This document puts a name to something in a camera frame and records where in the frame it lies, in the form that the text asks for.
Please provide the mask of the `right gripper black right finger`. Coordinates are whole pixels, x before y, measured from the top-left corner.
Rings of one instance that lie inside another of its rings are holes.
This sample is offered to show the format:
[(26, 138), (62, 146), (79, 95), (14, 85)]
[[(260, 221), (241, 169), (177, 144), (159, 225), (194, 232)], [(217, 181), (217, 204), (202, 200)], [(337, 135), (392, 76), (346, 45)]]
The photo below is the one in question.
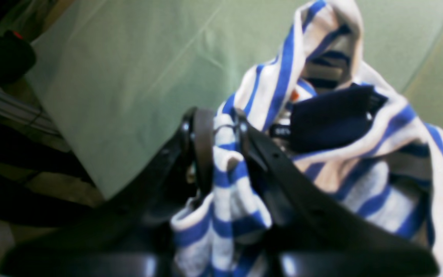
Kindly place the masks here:
[(433, 277), (433, 254), (371, 224), (323, 193), (236, 109), (235, 133), (252, 187), (272, 227), (263, 249), (269, 277)]

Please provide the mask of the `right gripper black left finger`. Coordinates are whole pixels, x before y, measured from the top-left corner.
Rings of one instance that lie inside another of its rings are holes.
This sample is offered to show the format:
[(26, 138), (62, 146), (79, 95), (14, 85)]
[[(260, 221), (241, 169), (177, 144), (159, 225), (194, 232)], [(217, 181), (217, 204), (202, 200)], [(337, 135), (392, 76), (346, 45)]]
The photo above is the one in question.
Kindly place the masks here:
[(6, 277), (170, 277), (170, 219), (212, 188), (213, 118), (191, 108), (176, 133), (122, 191), (73, 225), (14, 247)]

